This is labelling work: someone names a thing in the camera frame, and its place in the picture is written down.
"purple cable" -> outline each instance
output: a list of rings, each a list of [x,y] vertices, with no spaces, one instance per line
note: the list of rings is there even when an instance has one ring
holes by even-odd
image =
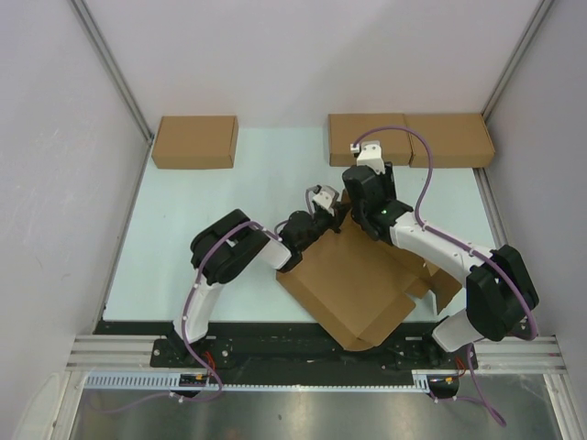
[[[507,426],[507,422],[505,421],[504,417],[487,401],[487,399],[485,398],[484,394],[481,391],[481,386],[479,385],[479,382],[477,381],[477,377],[475,376],[475,370],[473,369],[473,364],[471,361],[471,351],[472,351],[472,347],[473,344],[468,344],[467,345],[467,364],[469,366],[469,372],[471,373],[471,379],[473,381],[473,385],[475,385],[475,388],[477,389],[477,392],[479,393],[479,397],[480,399],[475,399],[474,397],[461,397],[461,396],[455,396],[453,398],[447,398],[447,399],[439,399],[437,396],[434,395],[434,392],[432,392],[432,390],[430,390],[430,397],[432,399],[434,399],[434,403],[449,403],[449,402],[471,402],[471,403],[476,403],[478,405],[484,406],[487,409],[487,412],[492,416],[492,418],[497,422],[497,424],[499,424],[500,426],[502,426],[503,428],[505,428]]]
[[[312,209],[312,203],[310,202],[310,198],[308,196],[310,195],[312,190],[313,188],[308,188],[307,190],[305,190],[305,206],[308,208],[308,213],[310,213],[311,215],[314,213],[314,210]]]
[[[121,406],[120,408],[115,408],[114,410],[100,410],[99,408],[96,408],[91,401],[91,397],[88,397],[87,399],[87,405],[93,410],[96,411],[97,413],[101,413],[101,414],[117,414],[117,413],[123,413],[126,410],[130,410],[131,408],[134,408],[135,406],[139,406],[141,403],[144,403],[146,401],[150,401],[152,399],[159,399],[161,397],[171,397],[174,396],[175,394],[170,391],[170,392],[156,392],[154,394],[150,394],[148,396],[143,397],[142,399],[138,399],[137,401],[133,401],[132,403],[129,403],[128,405],[125,406]]]
[[[277,225],[275,225],[275,227],[273,228],[273,234],[279,234],[279,228],[285,225],[287,222],[287,220],[283,220],[282,222],[279,222]]]
[[[527,339],[527,340],[532,340],[532,339],[536,338],[536,336],[538,334],[538,330],[537,330],[537,324],[536,324],[536,320],[534,318],[534,315],[532,314],[532,311],[530,310],[530,308],[526,304],[526,301],[524,300],[524,297],[522,296],[522,292],[519,291],[517,286],[510,279],[510,277],[507,276],[507,274],[502,270],[502,268],[500,268],[497,264],[495,264],[495,262],[493,262],[491,259],[485,257],[482,253],[480,253],[479,251],[470,247],[466,243],[463,243],[462,241],[458,240],[454,236],[450,236],[449,234],[445,234],[444,232],[442,232],[432,226],[428,226],[426,224],[426,222],[422,219],[422,216],[420,215],[420,206],[422,204],[422,201],[424,200],[424,196],[426,195],[426,192],[428,191],[428,186],[430,186],[430,181],[432,180],[432,170],[434,168],[433,167],[433,159],[432,159],[432,149],[430,148],[430,146],[428,145],[426,140],[419,133],[417,133],[413,129],[408,128],[406,126],[380,126],[378,128],[374,128],[373,130],[369,130],[366,133],[363,133],[361,136],[359,136],[359,138],[357,140],[355,140],[353,145],[355,147],[359,147],[360,142],[364,138],[366,138],[368,135],[371,135],[373,133],[377,133],[379,131],[384,131],[384,130],[400,130],[400,131],[404,131],[406,133],[410,133],[411,135],[414,135],[420,142],[422,142],[422,145],[426,149],[426,154],[428,156],[428,174],[426,176],[426,181],[424,183],[424,187],[422,188],[422,192],[418,196],[418,200],[415,203],[414,217],[415,217],[415,220],[417,221],[417,223],[420,226],[422,226],[423,229],[425,229],[426,231],[430,231],[435,236],[441,237],[441,238],[447,240],[449,243],[452,243],[453,245],[458,246],[459,248],[461,248],[467,252],[470,252],[473,256],[477,257],[478,259],[480,259],[484,263],[487,263],[493,270],[495,270],[495,272],[497,272],[497,274],[502,278],[502,280],[505,281],[507,286],[512,290],[512,292],[514,293],[514,296],[520,302],[520,306],[522,307],[522,310],[524,311],[524,314],[527,317],[528,324],[530,326],[530,337],[528,337],[528,338],[522,337],[522,338]],[[506,426],[506,421],[503,418],[503,416],[500,413],[498,413],[497,410],[495,410],[495,408],[492,407],[492,405],[487,401],[487,399],[485,398],[485,395],[483,394],[483,392],[481,390],[481,386],[479,385],[479,382],[477,381],[477,378],[475,376],[475,372],[473,369],[473,365],[471,362],[471,350],[472,350],[472,344],[469,344],[467,346],[467,361],[469,364],[469,371],[471,372],[471,379],[473,381],[473,384],[475,385],[475,388],[477,389],[477,392],[479,393],[480,399],[475,399],[472,397],[457,397],[456,400],[466,401],[466,402],[475,402],[475,403],[479,403],[479,404],[483,405],[487,409],[489,414],[493,417],[493,419],[500,426]],[[437,398],[434,396],[434,394],[432,392],[430,392],[430,396],[435,399],[435,402],[440,402],[440,400],[437,400]],[[446,399],[443,401],[453,402],[454,400],[453,399]]]

